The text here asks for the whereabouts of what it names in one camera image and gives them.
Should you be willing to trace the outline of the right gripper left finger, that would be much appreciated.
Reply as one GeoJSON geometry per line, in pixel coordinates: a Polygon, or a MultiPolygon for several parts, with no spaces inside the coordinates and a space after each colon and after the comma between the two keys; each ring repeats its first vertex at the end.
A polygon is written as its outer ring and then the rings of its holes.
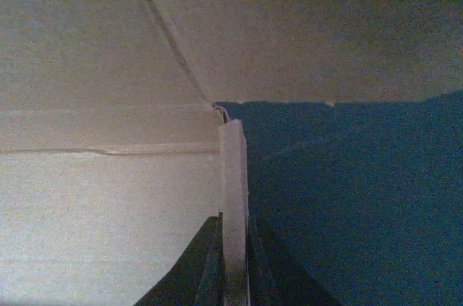
{"type": "Polygon", "coordinates": [[[224,304],[223,213],[205,220],[169,272],[135,304],[224,304]]]}

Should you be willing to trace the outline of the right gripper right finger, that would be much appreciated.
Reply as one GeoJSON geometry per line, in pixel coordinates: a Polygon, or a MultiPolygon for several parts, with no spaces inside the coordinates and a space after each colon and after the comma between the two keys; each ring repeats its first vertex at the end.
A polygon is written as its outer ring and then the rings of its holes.
{"type": "Polygon", "coordinates": [[[251,305],[339,305],[298,263],[262,219],[249,218],[247,264],[251,305]]]}

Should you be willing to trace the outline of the cardboard box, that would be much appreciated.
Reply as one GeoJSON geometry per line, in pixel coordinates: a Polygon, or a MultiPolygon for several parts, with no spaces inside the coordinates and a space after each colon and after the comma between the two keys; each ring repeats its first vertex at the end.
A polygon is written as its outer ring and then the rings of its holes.
{"type": "Polygon", "coordinates": [[[1,303],[136,305],[223,213],[339,305],[462,303],[462,0],[1,0],[1,303]]]}

